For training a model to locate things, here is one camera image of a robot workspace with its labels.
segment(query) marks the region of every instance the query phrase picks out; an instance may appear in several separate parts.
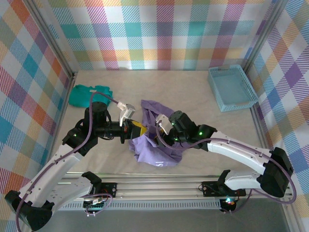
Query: green cloth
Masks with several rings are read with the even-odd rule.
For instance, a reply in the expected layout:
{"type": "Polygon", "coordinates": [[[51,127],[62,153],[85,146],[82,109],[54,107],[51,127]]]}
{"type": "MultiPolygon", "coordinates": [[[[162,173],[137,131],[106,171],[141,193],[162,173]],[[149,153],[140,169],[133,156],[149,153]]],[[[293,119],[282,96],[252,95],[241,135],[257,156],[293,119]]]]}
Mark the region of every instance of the green cloth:
{"type": "MultiPolygon", "coordinates": [[[[107,86],[87,87],[83,85],[76,85],[71,91],[69,97],[69,104],[75,107],[87,108],[89,107],[90,97],[93,92],[105,93],[106,95],[112,98],[112,91],[110,91],[110,88],[107,86]]],[[[106,97],[100,94],[96,94],[93,97],[93,102],[103,102],[108,106],[111,100],[107,99],[106,97]]]]}

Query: plaid backdrop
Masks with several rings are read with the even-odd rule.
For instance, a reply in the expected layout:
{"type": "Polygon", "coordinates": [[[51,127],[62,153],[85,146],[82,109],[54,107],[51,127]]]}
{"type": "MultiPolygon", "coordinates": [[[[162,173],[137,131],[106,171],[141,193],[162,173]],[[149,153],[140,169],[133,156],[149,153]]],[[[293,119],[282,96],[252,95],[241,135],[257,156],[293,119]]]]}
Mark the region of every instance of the plaid backdrop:
{"type": "Polygon", "coordinates": [[[4,200],[45,163],[69,79],[21,0],[0,1],[0,231],[13,232],[4,200]]]}
{"type": "Polygon", "coordinates": [[[309,231],[309,0],[290,0],[250,70],[266,138],[297,176],[297,208],[309,231]]]}
{"type": "Polygon", "coordinates": [[[276,0],[36,2],[75,70],[207,70],[242,63],[276,0]]]}

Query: plastic basket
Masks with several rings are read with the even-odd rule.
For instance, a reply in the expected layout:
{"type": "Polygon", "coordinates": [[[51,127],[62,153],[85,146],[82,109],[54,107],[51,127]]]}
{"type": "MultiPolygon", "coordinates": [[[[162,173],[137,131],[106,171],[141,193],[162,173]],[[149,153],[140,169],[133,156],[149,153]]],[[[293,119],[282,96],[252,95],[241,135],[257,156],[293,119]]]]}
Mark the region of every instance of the plastic basket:
{"type": "Polygon", "coordinates": [[[240,65],[210,68],[208,82],[221,112],[250,108],[258,100],[240,65]]]}

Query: purple cloth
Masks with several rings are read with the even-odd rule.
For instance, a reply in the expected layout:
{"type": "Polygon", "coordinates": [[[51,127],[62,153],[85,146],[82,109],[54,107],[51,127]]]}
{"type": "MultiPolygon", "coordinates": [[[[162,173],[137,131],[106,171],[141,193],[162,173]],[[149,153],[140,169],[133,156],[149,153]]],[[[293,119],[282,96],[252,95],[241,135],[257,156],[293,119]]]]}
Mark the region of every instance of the purple cloth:
{"type": "Polygon", "coordinates": [[[174,111],[155,101],[141,100],[140,104],[143,112],[142,124],[148,130],[141,137],[129,140],[129,148],[135,152],[134,157],[137,162],[145,162],[153,166],[176,166],[183,158],[182,152],[167,147],[159,147],[153,141],[156,136],[155,118],[159,114],[169,117],[174,111]]]}

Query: beige floor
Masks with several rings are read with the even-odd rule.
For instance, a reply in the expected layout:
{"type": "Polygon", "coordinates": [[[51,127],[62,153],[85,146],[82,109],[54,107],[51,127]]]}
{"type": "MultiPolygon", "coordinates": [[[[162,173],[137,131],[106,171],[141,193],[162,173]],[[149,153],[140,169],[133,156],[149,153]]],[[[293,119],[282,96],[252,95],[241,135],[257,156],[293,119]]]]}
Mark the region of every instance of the beige floor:
{"type": "MultiPolygon", "coordinates": [[[[76,85],[109,86],[116,100],[135,106],[133,119],[141,121],[140,100],[158,101],[173,110],[182,110],[196,122],[207,124],[228,136],[259,146],[249,109],[221,113],[207,82],[207,71],[80,71],[76,85]]],[[[116,121],[120,110],[111,103],[109,112],[116,121]]],[[[68,106],[56,141],[56,149],[67,132],[84,117],[84,108],[68,106]]],[[[189,149],[176,167],[154,167],[137,163],[128,143],[120,139],[100,140],[98,145],[70,171],[115,174],[203,174],[219,175],[222,170],[248,169],[223,155],[189,149]]]]}

